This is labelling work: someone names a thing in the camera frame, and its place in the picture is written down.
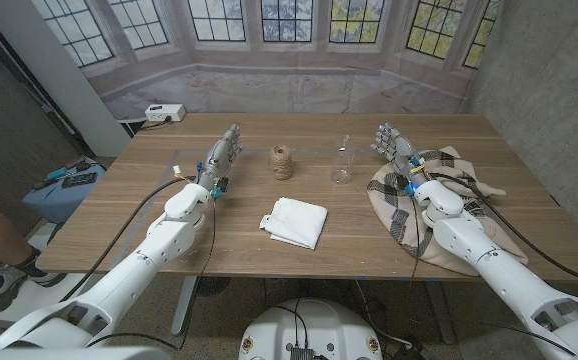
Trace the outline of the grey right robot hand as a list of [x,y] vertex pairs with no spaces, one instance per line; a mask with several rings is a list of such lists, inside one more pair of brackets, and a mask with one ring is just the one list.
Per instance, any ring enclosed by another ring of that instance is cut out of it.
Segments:
[[429,180],[424,158],[390,123],[385,122],[378,126],[375,142],[371,148],[384,156],[396,172],[408,181],[413,190]]

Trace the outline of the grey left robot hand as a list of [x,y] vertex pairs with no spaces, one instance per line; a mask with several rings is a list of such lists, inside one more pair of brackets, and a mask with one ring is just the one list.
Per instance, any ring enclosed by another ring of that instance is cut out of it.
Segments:
[[240,127],[232,124],[225,134],[208,151],[205,162],[199,171],[197,184],[211,191],[219,180],[226,177],[230,168],[242,152]]

